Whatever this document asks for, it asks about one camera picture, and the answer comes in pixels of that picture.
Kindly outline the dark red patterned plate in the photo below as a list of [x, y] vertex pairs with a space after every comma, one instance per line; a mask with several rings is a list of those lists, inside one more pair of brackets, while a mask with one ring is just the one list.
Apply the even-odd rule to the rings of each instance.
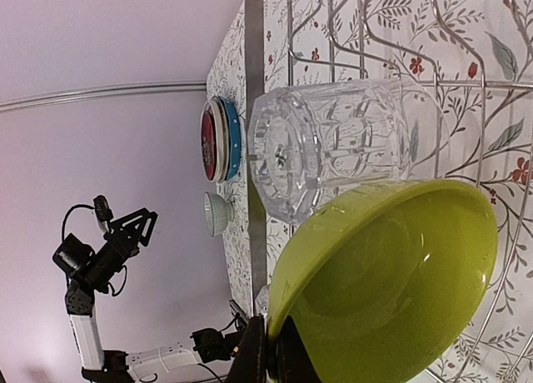
[[204, 104], [201, 118], [202, 162], [206, 177], [214, 180], [217, 168], [217, 144], [215, 124], [209, 102]]

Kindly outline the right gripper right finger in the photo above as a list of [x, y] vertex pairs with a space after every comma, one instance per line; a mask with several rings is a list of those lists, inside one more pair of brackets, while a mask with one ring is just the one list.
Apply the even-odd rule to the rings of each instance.
[[276, 370], [281, 383], [321, 383], [291, 316], [277, 339]]

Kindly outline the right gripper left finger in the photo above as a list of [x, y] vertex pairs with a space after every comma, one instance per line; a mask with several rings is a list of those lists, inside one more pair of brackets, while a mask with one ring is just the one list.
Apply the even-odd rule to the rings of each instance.
[[263, 383], [266, 381], [266, 331], [264, 318], [254, 316], [249, 320], [239, 345], [226, 383]]

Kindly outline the lime green bowl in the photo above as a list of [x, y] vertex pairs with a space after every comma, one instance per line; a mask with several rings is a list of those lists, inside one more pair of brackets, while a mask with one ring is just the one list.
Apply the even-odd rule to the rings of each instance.
[[324, 382], [405, 382], [474, 316], [496, 263], [488, 198], [455, 180], [382, 182], [318, 209], [276, 263], [271, 357], [292, 321]]

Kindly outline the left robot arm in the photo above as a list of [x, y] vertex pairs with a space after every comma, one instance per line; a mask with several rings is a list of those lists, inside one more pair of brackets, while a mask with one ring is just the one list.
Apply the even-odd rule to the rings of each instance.
[[199, 355], [177, 342], [149, 351], [105, 350], [97, 325], [96, 293], [118, 296], [110, 280], [127, 272], [126, 262], [149, 244], [158, 214], [141, 208], [106, 219], [104, 244], [94, 251], [62, 224], [62, 241], [52, 256], [67, 280], [66, 311], [77, 344], [82, 377], [90, 382], [153, 382], [165, 373], [200, 363]]

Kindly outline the blue polka dot plate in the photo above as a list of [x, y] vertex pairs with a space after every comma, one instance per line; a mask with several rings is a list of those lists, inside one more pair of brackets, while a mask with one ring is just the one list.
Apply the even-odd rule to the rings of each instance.
[[242, 158], [241, 124], [237, 110], [232, 102], [224, 97], [220, 98], [227, 116], [230, 155], [226, 180], [231, 180], [239, 171]]

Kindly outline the white small bowl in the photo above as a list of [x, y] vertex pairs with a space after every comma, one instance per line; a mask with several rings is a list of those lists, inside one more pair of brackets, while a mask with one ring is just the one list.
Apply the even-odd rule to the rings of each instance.
[[222, 196], [206, 192], [203, 201], [204, 217], [211, 237], [221, 235], [234, 219], [232, 204]]

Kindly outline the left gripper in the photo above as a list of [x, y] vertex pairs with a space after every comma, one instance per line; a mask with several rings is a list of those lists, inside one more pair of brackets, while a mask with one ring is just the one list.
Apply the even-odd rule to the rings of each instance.
[[141, 208], [111, 221], [112, 233], [107, 234], [103, 247], [82, 270], [84, 281], [108, 283], [127, 259], [138, 251], [138, 243], [148, 247], [157, 218], [156, 212]]

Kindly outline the white cream plate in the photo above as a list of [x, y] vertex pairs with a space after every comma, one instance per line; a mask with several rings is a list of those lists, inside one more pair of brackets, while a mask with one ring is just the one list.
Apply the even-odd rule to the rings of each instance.
[[220, 152], [219, 161], [217, 162], [217, 181], [224, 182], [226, 180], [229, 167], [230, 151], [228, 144], [227, 118], [222, 110], [222, 104], [217, 97], [212, 97], [210, 103], [212, 104], [212, 113], [216, 125], [217, 149]]

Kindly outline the clear glass cup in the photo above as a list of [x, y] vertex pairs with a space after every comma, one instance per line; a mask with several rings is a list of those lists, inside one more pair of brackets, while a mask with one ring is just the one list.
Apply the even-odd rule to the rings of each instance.
[[442, 177], [450, 133], [434, 92], [411, 79], [279, 87], [247, 128], [252, 181], [266, 212], [304, 222], [368, 182]]
[[269, 307], [270, 286], [263, 286], [255, 297], [255, 311], [258, 315], [266, 316]]

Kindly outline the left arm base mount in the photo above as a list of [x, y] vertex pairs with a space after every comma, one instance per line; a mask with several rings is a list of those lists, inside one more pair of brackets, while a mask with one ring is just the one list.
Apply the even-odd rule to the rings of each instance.
[[202, 363], [212, 361], [229, 361], [235, 354], [235, 348], [241, 343], [242, 331], [224, 335], [214, 328], [205, 328], [192, 333], [194, 341], [192, 348], [198, 353]]

